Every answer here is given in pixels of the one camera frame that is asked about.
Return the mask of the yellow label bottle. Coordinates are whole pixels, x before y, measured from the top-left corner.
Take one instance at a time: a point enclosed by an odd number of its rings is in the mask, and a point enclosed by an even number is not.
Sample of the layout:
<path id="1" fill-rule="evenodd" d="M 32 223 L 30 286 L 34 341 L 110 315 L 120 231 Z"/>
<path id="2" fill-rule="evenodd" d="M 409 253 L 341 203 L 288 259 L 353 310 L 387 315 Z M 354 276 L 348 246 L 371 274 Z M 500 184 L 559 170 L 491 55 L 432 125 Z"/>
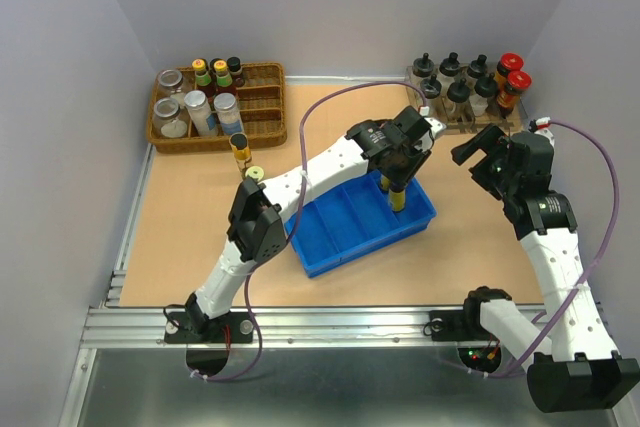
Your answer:
<path id="1" fill-rule="evenodd" d="M 388 192 L 390 190 L 391 181 L 384 175 L 380 176 L 380 188 L 383 192 Z"/>
<path id="2" fill-rule="evenodd" d="M 388 200 L 393 212 L 401 212 L 406 206 L 406 190 L 392 185 L 389 188 Z"/>

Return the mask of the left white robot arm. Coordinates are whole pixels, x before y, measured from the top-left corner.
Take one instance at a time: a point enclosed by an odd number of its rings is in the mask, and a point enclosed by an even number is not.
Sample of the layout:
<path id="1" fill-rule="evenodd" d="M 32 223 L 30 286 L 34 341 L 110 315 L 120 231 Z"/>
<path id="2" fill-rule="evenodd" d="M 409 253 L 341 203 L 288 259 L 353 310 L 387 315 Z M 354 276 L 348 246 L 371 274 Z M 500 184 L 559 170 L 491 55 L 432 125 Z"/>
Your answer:
<path id="1" fill-rule="evenodd" d="M 377 171 L 393 211 L 403 208 L 410 181 L 446 127 L 412 107 L 395 118 L 352 126 L 333 145 L 300 167 L 257 182 L 243 180 L 229 213 L 224 248 L 205 283 L 185 303 L 188 329 L 199 340 L 215 339 L 222 316 L 248 275 L 285 249 L 284 225 L 303 207 L 341 184 Z"/>

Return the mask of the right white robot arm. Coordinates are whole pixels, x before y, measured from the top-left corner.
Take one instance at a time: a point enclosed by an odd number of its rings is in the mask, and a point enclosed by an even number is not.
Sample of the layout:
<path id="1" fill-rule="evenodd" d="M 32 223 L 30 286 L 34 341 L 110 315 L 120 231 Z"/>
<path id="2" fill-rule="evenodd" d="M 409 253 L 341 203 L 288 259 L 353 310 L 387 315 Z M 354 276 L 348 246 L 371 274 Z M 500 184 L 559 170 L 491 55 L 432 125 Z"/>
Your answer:
<path id="1" fill-rule="evenodd" d="M 568 198 L 551 190 L 554 137 L 549 117 L 508 135 L 491 124 L 452 149 L 472 179 L 503 204 L 505 217 L 536 274 L 548 318 L 542 328 L 528 320 L 501 289 L 471 291 L 460 313 L 463 331 L 494 336 L 513 361 L 500 372 L 526 375 L 530 396 L 544 413 L 606 410 L 639 382 L 639 363 L 623 357 L 600 317 L 583 266 L 577 221 Z"/>

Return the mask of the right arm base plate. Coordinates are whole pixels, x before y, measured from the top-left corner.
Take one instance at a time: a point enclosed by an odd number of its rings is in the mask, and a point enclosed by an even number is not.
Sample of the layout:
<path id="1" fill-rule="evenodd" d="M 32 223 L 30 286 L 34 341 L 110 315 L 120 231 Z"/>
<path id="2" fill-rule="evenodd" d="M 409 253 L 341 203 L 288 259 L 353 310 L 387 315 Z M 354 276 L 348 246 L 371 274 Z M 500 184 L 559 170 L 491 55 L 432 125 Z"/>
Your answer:
<path id="1" fill-rule="evenodd" d="M 492 338 L 479 321 L 462 308 L 430 310 L 423 333 L 435 342 L 489 341 Z"/>

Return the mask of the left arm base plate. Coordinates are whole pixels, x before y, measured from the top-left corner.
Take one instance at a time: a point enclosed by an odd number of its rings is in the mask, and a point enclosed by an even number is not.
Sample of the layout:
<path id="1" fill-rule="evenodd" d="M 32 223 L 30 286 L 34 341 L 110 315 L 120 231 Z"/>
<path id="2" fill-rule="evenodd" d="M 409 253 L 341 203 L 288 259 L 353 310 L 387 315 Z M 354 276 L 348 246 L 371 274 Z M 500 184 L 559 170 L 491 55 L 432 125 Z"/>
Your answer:
<path id="1" fill-rule="evenodd" d="M 231 311 L 213 321 L 207 321 L 202 329 L 192 324 L 184 310 L 164 314 L 164 342 L 170 345 L 251 344 L 253 341 L 254 325 L 244 311 Z"/>

